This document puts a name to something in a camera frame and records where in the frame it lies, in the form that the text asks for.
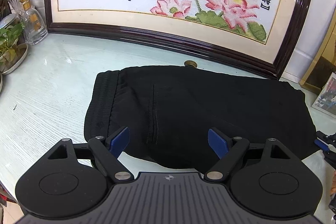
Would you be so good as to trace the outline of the framed lotus cross-stitch picture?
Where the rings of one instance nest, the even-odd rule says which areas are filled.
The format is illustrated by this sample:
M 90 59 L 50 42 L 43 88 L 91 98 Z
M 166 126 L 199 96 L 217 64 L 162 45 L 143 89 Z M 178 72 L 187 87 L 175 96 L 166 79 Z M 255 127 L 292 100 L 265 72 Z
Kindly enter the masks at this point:
M 156 46 L 279 79 L 311 0 L 45 0 L 49 32 Z

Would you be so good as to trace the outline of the small potted green plant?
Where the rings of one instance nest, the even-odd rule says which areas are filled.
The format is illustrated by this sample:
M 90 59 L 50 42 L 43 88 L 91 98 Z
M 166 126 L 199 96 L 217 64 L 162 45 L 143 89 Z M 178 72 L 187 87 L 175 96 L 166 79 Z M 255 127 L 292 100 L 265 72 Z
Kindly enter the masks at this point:
M 13 72 L 27 56 L 29 46 L 24 40 L 22 23 L 1 28 L 1 74 Z

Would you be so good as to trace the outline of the large framed couple photo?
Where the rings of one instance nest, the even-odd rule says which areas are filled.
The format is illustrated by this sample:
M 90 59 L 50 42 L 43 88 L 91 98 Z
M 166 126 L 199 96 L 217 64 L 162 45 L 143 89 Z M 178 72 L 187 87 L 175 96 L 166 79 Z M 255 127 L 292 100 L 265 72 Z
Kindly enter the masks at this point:
M 333 118 L 336 117 L 336 78 L 332 73 L 322 91 L 312 104 L 312 108 L 319 110 Z

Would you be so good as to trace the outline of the gold company plaque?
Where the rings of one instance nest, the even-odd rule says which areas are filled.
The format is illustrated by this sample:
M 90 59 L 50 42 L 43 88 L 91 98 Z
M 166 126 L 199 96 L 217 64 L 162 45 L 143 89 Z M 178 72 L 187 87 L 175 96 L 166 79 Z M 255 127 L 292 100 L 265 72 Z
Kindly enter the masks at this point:
M 335 73 L 335 26 L 330 26 L 328 29 L 315 58 L 299 84 L 318 94 L 332 73 Z

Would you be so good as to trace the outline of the round brass table knob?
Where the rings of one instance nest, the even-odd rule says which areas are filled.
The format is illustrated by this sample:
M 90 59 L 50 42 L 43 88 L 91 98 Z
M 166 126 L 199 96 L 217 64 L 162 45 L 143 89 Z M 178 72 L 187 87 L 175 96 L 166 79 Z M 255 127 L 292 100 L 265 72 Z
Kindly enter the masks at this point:
M 186 60 L 184 62 L 184 65 L 185 65 L 185 67 L 193 67 L 193 68 L 197 68 L 198 67 L 197 63 L 194 62 L 194 61 L 192 61 L 192 60 Z

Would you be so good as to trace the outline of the clear glass liquor bottle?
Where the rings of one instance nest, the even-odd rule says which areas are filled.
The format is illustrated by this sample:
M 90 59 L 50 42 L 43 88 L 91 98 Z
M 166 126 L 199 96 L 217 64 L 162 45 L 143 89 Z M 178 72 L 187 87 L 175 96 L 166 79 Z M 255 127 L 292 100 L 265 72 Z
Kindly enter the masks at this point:
M 40 43 L 48 34 L 45 22 L 31 0 L 7 0 L 24 25 L 26 43 Z

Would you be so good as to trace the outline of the black drawstring shorts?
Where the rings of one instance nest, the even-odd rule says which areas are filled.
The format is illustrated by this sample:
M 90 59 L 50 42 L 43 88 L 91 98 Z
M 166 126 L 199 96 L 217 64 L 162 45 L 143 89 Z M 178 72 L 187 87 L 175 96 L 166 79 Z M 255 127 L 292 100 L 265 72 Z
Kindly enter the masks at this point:
M 166 168 L 208 171 L 216 128 L 251 143 L 276 138 L 299 159 L 318 148 L 305 94 L 286 82 L 191 67 L 145 66 L 96 76 L 84 121 L 86 140 L 130 130 L 125 152 Z

